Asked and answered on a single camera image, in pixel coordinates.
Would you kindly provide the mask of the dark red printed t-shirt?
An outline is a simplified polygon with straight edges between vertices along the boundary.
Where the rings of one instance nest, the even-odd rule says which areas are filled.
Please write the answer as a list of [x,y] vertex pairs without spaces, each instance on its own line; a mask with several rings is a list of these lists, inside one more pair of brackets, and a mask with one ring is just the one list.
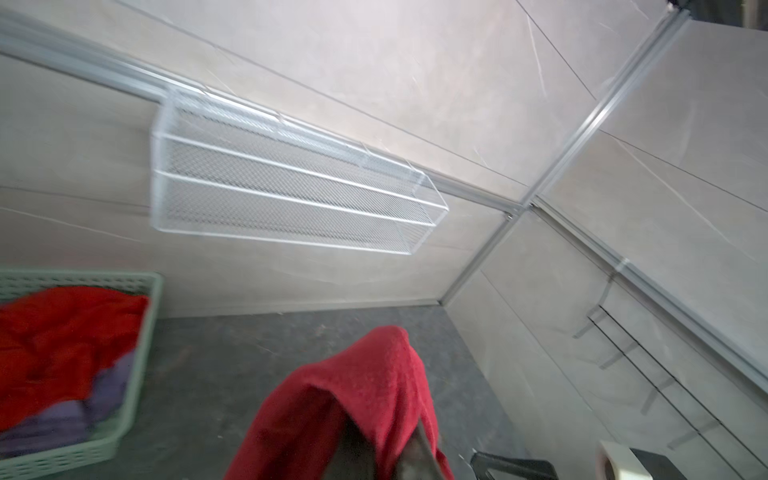
[[392,479],[419,422],[445,479],[425,368],[405,329],[376,327],[342,352],[292,372],[262,402],[228,479],[322,479],[352,420],[373,446],[376,478]]

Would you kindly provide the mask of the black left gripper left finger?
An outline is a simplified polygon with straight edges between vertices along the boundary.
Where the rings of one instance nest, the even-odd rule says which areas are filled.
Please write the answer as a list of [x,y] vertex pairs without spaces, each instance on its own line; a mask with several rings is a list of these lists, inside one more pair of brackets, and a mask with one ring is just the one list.
[[373,446],[352,420],[345,423],[337,448],[329,461],[323,480],[373,480],[376,478]]

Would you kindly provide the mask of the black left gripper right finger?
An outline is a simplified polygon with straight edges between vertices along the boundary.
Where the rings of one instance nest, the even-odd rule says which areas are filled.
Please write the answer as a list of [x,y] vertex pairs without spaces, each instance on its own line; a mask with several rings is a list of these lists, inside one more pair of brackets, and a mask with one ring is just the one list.
[[426,430],[419,422],[401,452],[393,480],[445,480],[442,469],[431,451]]

